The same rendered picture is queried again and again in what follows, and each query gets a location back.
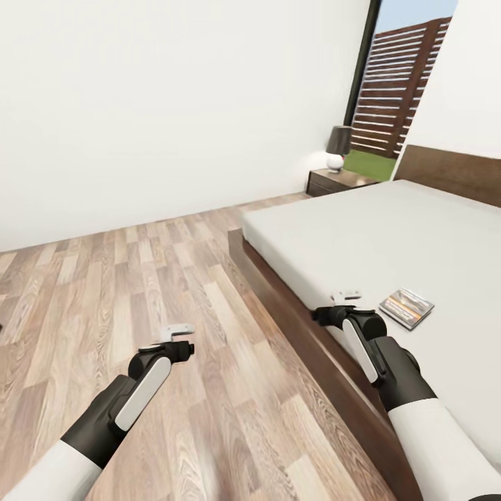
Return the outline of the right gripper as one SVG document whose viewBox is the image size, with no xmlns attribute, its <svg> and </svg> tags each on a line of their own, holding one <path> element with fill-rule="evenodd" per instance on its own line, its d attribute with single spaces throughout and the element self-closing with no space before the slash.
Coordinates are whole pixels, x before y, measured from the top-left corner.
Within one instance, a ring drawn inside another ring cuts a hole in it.
<svg viewBox="0 0 501 501">
<path fill-rule="evenodd" d="M 310 312 L 311 320 L 318 321 L 320 326 L 336 326 L 339 328 L 337 324 L 337 316 L 341 310 L 347 308 L 347 305 L 334 306 L 334 307 L 318 307 L 317 310 L 312 310 Z"/>
</svg>

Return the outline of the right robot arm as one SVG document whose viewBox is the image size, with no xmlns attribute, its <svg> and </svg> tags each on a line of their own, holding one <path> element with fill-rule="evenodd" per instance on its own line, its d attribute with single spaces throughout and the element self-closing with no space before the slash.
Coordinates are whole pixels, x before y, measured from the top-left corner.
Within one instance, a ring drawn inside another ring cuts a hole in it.
<svg viewBox="0 0 501 501">
<path fill-rule="evenodd" d="M 369 382 L 379 391 L 424 501 L 501 501 L 501 475 L 421 375 L 373 308 L 347 306 L 359 289 L 336 289 L 331 307 L 310 312 L 320 326 L 344 331 Z"/>
</svg>

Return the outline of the hardback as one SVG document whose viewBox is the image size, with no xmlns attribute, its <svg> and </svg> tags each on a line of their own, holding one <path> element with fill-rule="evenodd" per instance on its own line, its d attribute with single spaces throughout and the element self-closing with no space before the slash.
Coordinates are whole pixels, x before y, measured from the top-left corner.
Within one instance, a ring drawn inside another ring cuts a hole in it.
<svg viewBox="0 0 501 501">
<path fill-rule="evenodd" d="M 413 329 L 435 305 L 402 286 L 382 301 L 379 308 L 407 329 Z"/>
</svg>

